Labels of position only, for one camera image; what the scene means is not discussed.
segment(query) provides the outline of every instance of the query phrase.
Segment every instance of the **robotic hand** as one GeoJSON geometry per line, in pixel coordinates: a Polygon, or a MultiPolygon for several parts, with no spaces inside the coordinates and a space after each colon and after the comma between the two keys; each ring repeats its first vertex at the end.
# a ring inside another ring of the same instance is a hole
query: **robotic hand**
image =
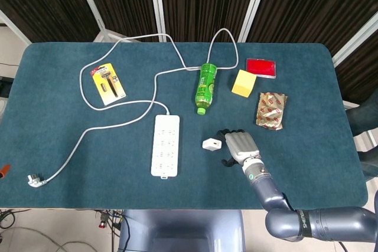
{"type": "MultiPolygon", "coordinates": [[[[218,137],[226,141],[232,155],[229,161],[222,160],[223,165],[242,166],[263,208],[268,211],[265,225],[274,237],[289,241],[314,237],[324,241],[372,242],[376,243],[374,251],[378,252],[378,215],[359,207],[293,210],[275,185],[249,133],[225,129],[218,132],[218,137]]],[[[377,211],[378,192],[374,201],[377,211]]]]}

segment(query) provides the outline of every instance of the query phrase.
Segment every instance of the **white power strip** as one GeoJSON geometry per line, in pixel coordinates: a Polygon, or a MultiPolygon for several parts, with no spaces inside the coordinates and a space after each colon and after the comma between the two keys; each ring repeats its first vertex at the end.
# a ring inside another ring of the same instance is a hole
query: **white power strip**
{"type": "Polygon", "coordinates": [[[177,176],[178,135],[180,118],[177,115],[156,115],[151,174],[161,179],[177,176]]]}

